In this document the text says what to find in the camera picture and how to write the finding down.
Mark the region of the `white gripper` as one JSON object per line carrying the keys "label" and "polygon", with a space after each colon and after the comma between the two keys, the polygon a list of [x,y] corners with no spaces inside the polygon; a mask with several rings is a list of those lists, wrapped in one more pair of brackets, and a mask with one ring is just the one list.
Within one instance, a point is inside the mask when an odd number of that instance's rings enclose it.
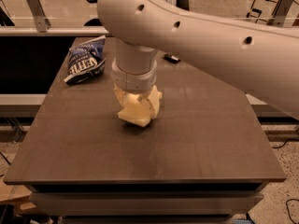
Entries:
{"label": "white gripper", "polygon": [[114,85],[114,93],[121,107],[132,103],[130,93],[141,93],[137,100],[141,105],[144,118],[156,119],[160,110],[160,101],[163,94],[154,85],[156,82],[157,62],[152,63],[151,69],[139,75],[133,75],[122,71],[114,59],[111,66],[111,78]]}

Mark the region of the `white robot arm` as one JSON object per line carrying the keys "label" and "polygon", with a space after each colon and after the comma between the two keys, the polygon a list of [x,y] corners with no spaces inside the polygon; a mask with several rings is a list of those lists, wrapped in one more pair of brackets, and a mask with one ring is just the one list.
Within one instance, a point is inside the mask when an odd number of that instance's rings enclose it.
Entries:
{"label": "white robot arm", "polygon": [[98,0],[117,38],[177,54],[186,63],[299,119],[299,34],[192,13],[164,0]]}

